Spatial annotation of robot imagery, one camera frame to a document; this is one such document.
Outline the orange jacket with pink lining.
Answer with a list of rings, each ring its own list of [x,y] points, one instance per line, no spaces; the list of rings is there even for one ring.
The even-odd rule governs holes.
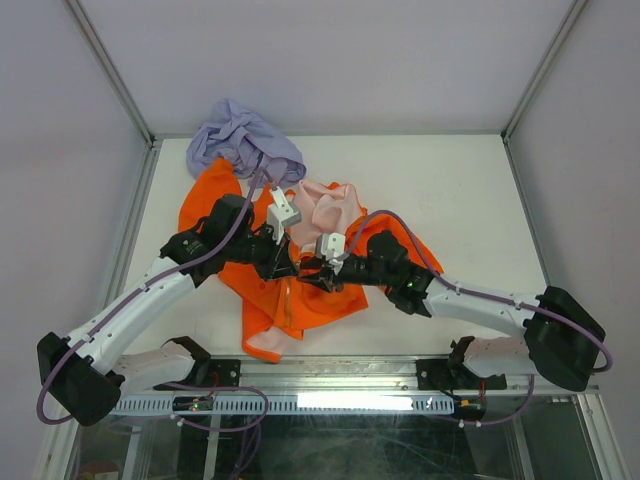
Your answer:
[[[178,229],[183,231],[212,210],[216,200],[225,194],[240,194],[240,183],[234,168],[226,159],[217,158],[196,180],[179,213]],[[421,263],[424,253],[429,263],[442,272],[438,260],[424,245],[414,247],[399,222],[380,215],[371,220],[360,238],[356,232],[367,216],[356,187],[333,182],[323,185],[310,179],[301,180],[296,190],[286,192],[287,199],[301,211],[302,221],[289,234],[294,245],[295,260],[307,260],[323,233],[339,233],[346,244],[356,244],[354,252],[366,253],[369,238],[390,230],[398,242],[408,249],[410,260]],[[368,307],[364,289],[347,285],[336,293],[324,292],[293,278],[265,282],[249,265],[227,264],[219,274],[220,281],[242,299],[242,349],[263,361],[277,363],[290,343],[301,340],[304,332],[338,321]]]

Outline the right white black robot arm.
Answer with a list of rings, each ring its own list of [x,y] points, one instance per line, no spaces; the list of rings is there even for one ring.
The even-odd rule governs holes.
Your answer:
[[[469,387],[493,375],[540,375],[555,386],[584,391],[595,373],[606,333],[566,290],[549,286],[541,294],[507,293],[465,285],[411,260],[388,230],[373,235],[363,255],[345,258],[325,234],[316,253],[301,264],[300,281],[333,293],[347,285],[376,286],[408,315],[469,322],[499,337],[469,336],[453,343],[448,378]]]

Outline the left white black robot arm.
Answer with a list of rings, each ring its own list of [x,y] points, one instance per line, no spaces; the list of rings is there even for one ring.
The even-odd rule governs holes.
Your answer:
[[[249,199],[224,195],[209,215],[173,235],[134,286],[102,312],[64,337],[45,335],[37,345],[38,418],[54,422],[44,413],[47,395],[70,418],[91,426],[128,394],[170,383],[192,389],[213,385],[210,354],[188,336],[140,354],[125,351],[169,306],[229,263],[252,266],[264,281],[297,274],[286,230],[300,222],[299,209],[276,189],[265,222],[256,227],[254,219]]]

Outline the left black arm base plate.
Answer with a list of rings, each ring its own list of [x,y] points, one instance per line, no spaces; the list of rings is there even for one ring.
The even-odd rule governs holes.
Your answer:
[[[216,387],[236,387],[241,376],[239,359],[197,360],[186,376],[154,387],[157,391],[168,390],[212,390]]]

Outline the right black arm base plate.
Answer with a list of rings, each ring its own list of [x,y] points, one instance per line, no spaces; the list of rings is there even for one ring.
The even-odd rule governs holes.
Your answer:
[[[418,389],[426,390],[506,390],[505,375],[480,377],[463,365],[450,365],[446,359],[415,361]]]

